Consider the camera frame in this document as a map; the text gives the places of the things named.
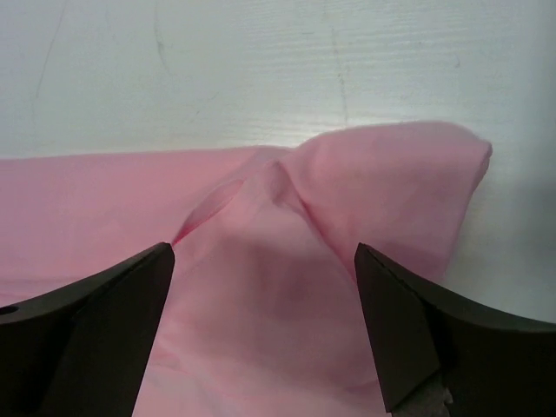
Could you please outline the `pink t-shirt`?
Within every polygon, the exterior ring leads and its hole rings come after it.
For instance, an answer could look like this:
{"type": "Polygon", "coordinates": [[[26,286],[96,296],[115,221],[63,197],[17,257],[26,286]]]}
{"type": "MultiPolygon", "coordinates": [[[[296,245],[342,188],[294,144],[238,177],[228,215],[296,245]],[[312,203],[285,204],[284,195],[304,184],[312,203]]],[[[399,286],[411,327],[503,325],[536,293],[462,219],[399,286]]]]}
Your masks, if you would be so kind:
{"type": "Polygon", "coordinates": [[[1,300],[170,242],[175,272],[137,416],[377,416],[354,253],[444,274],[492,147],[445,122],[295,148],[1,163],[1,300]]]}

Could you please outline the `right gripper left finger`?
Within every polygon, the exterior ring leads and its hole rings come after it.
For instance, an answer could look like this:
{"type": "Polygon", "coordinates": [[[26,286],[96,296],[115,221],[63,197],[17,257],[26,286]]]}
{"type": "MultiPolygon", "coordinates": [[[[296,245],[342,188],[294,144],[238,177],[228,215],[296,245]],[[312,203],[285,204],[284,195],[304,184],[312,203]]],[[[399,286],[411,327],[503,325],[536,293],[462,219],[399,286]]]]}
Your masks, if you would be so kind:
{"type": "Polygon", "coordinates": [[[133,414],[175,255],[161,242],[1,309],[3,416],[133,414]]]}

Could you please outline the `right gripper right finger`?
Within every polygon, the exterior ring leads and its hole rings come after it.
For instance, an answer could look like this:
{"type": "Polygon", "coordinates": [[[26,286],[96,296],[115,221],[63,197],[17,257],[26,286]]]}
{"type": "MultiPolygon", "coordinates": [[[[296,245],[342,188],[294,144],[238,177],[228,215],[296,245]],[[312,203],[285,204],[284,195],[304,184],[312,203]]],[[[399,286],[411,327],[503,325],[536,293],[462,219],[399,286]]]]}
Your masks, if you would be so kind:
{"type": "Polygon", "coordinates": [[[555,326],[490,308],[360,244],[357,288],[393,416],[555,414],[555,326]]]}

